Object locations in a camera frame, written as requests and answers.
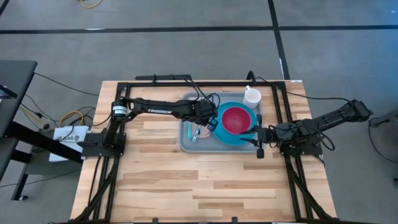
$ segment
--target red bowl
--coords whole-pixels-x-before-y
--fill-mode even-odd
[[[234,106],[224,111],[221,122],[227,132],[239,134],[250,128],[251,118],[245,109]]]

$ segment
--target plastic tray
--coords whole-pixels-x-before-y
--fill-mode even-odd
[[[227,102],[238,102],[242,103],[244,92],[241,93],[217,93],[220,96],[220,104]],[[184,100],[189,100],[191,98],[196,98],[197,93],[187,93],[183,96]],[[214,98],[214,103],[218,103],[217,97]],[[254,114],[262,114],[261,102],[252,109]],[[180,133],[178,135],[178,142],[180,147],[185,152],[189,153],[256,153],[256,148],[252,144],[244,144],[242,146],[229,146],[220,142],[212,133],[206,138],[197,138],[196,142],[188,138],[188,122],[180,123]]]

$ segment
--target wooden tabletop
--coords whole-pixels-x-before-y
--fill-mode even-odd
[[[116,81],[103,82],[94,123],[110,114],[116,85]],[[287,81],[286,85],[288,91],[305,94],[301,82]],[[244,87],[201,89],[242,92]],[[263,123],[277,124],[271,88],[256,89],[262,93]],[[130,97],[177,101],[188,92],[193,89],[134,87]],[[306,98],[289,95],[289,102],[293,119],[311,118]],[[119,165],[112,222],[151,222],[155,217],[160,222],[230,222],[231,217],[250,222],[295,220],[284,158],[278,149],[267,146],[265,159],[256,159],[255,154],[188,154],[178,145],[179,122],[173,116],[141,114],[126,123],[127,144]],[[106,125],[94,131],[100,132]],[[302,160],[309,191],[335,217],[323,164],[313,156],[302,156]],[[84,161],[71,218],[87,205],[96,161],[95,157]],[[302,194],[297,192],[304,217]],[[106,199],[107,192],[100,218],[104,217]]]

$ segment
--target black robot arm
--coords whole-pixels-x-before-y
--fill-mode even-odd
[[[257,133],[258,139],[242,139],[255,146],[260,143],[276,142],[281,152],[291,156],[298,156],[304,149],[318,147],[327,136],[322,132],[345,122],[367,121],[373,114],[362,101],[352,100],[338,110],[334,110],[313,119],[296,120],[291,123],[281,123],[276,126],[262,128],[261,123],[242,134]]]
[[[126,136],[118,132],[119,128],[142,113],[172,115],[182,121],[207,126],[210,130],[214,130],[218,124],[215,119],[212,119],[217,117],[217,107],[207,98],[166,102],[122,97],[112,103],[108,127],[101,133],[87,134],[85,141],[78,143],[83,147],[83,156],[120,156],[123,154]]]

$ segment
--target concrete floor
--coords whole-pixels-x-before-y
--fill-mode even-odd
[[[398,24],[398,3],[389,0],[278,0],[275,8],[280,26]],[[73,0],[10,0],[0,17],[0,30],[271,24],[265,0],[104,0],[90,10]],[[376,116],[397,109],[398,30],[281,35],[291,79],[303,80],[308,96],[363,100]],[[133,80],[153,73],[240,79],[253,70],[266,79],[282,78],[273,31],[0,35],[0,59],[36,60],[36,72],[93,93],[99,92],[103,80]],[[34,78],[28,94],[57,119],[66,111],[96,105],[96,97],[40,77]],[[24,101],[33,108],[29,99]],[[342,104],[310,100],[313,116]],[[34,128],[21,114],[16,121]],[[382,153],[398,160],[392,130],[385,125],[373,130],[373,136]],[[397,223],[398,190],[392,177],[398,166],[374,152],[367,131],[366,123],[327,131],[337,146],[334,152],[324,150],[336,211],[344,220]],[[20,149],[29,147],[21,144]],[[11,162],[1,185],[15,183],[21,169],[20,163]],[[9,200],[13,187],[1,188],[0,223],[68,220],[78,174],[27,185],[24,194],[30,199],[24,202]],[[42,178],[32,176],[28,182]]]

